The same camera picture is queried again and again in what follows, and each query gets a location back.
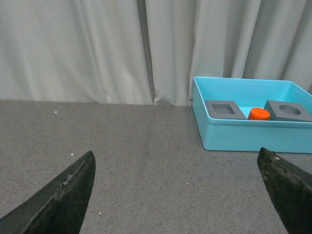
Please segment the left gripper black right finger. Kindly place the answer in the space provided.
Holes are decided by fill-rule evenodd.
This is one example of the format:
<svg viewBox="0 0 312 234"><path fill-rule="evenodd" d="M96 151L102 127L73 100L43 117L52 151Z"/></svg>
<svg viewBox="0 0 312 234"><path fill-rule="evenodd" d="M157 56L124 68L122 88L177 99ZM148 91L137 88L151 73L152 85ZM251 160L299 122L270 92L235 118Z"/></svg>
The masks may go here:
<svg viewBox="0 0 312 234"><path fill-rule="evenodd" d="M284 227L290 234L312 232L312 175L262 147L257 164Z"/></svg>

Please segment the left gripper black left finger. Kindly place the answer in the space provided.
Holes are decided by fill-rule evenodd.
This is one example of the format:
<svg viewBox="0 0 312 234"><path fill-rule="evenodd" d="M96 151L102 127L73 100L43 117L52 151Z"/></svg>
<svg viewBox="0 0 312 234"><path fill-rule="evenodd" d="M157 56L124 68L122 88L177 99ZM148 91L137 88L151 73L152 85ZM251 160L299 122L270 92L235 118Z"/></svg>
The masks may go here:
<svg viewBox="0 0 312 234"><path fill-rule="evenodd" d="M24 203L0 219L2 234L78 234L95 179L96 160L85 153Z"/></svg>

